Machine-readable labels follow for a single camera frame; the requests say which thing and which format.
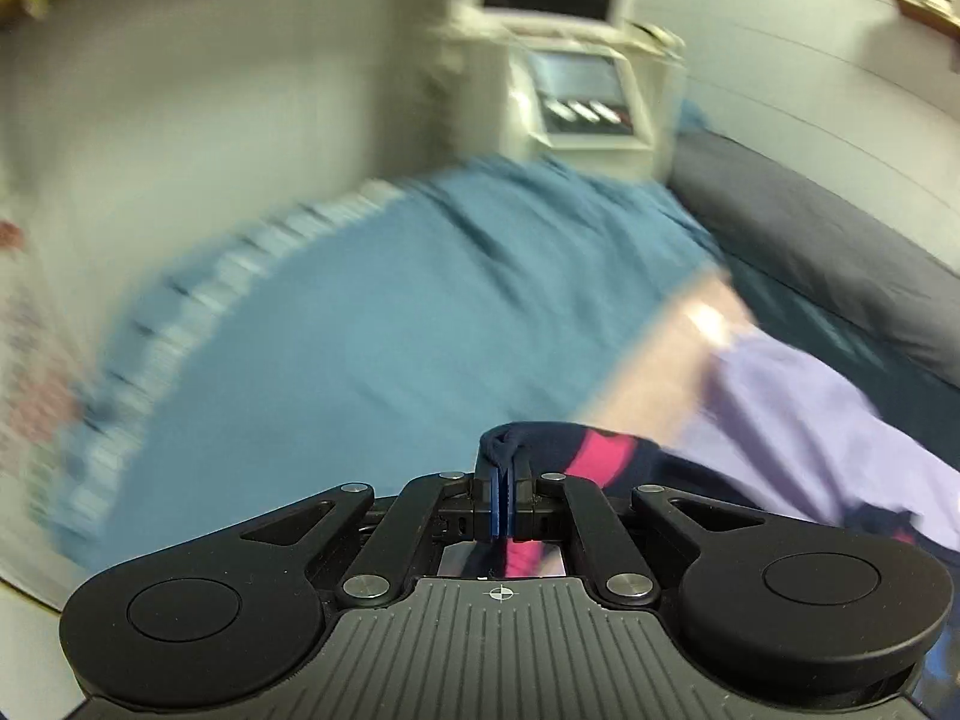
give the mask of pink stripe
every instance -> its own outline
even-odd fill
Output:
[[[570,476],[589,479],[605,488],[630,463],[637,442],[630,436],[604,436],[587,430],[577,456],[566,470]],[[541,541],[508,541],[504,577],[521,579],[539,573],[544,543]]]

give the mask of lavender cloth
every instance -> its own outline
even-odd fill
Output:
[[[673,451],[765,511],[832,525],[864,505],[910,512],[918,531],[960,549],[960,473],[832,368],[760,331],[717,354]]]

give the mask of white button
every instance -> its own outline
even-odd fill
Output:
[[[611,124],[620,124],[620,117],[616,111],[607,108],[603,103],[597,103],[596,100],[592,100],[590,107]]]
[[[586,119],[591,124],[596,124],[600,121],[600,117],[597,116],[592,110],[587,108],[586,105],[582,103],[570,103],[570,108],[575,112],[579,113],[584,119]]]
[[[577,115],[561,103],[560,100],[547,100],[546,106],[561,119],[566,119],[568,122],[577,121]]]

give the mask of gray ribbed plate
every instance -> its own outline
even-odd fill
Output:
[[[578,579],[424,579],[389,608],[344,614],[289,680],[207,712],[139,714],[92,699],[77,720],[811,720],[726,692],[651,613],[605,610]],[[922,718],[906,699],[824,714]]]

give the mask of beige fabric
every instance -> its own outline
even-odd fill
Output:
[[[711,271],[667,304],[578,421],[670,445],[699,404],[712,352],[750,328],[726,276]]]

